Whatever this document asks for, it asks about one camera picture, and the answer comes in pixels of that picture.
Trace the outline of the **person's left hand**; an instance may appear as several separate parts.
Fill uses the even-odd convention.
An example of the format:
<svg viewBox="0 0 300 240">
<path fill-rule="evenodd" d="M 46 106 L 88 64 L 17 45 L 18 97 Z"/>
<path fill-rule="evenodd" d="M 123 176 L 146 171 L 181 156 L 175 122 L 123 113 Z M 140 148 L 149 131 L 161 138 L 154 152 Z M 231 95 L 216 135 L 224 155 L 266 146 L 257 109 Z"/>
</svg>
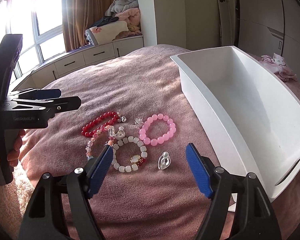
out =
<svg viewBox="0 0 300 240">
<path fill-rule="evenodd" d="M 12 167 L 16 167 L 18 165 L 20 148 L 23 145 L 23 136 L 24 135 L 25 135 L 25 130 L 20 129 L 19 133 L 14 141 L 13 148 L 7 155 L 7 160 L 9 162 L 9 165 Z"/>
</svg>

